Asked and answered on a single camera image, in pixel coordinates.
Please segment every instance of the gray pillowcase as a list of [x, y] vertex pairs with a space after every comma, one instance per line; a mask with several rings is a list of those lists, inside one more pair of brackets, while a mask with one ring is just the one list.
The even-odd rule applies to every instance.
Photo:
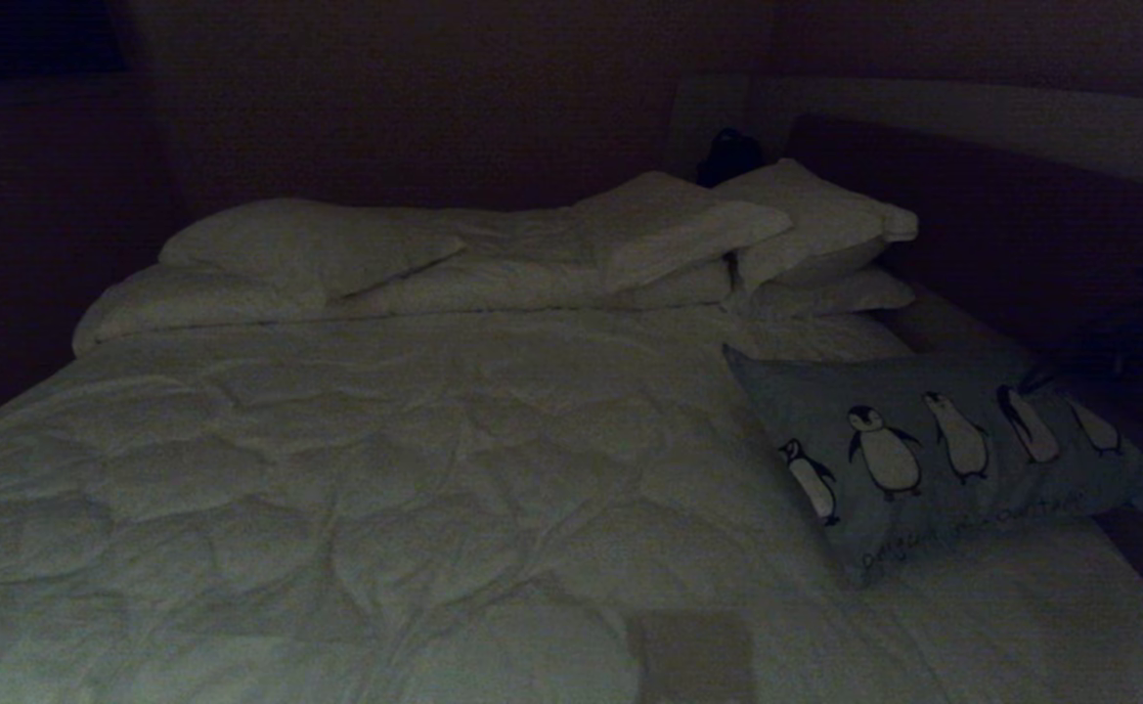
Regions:
[[864, 363], [724, 355], [849, 578], [1037, 518], [1143, 510], [1143, 454], [1017, 355]]

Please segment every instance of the bedsheet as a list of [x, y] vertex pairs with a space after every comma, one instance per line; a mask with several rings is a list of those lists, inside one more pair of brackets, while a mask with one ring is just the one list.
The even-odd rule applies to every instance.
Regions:
[[1088, 522], [841, 583], [724, 342], [905, 352], [717, 307], [106, 343], [0, 410], [0, 701], [1143, 701]]

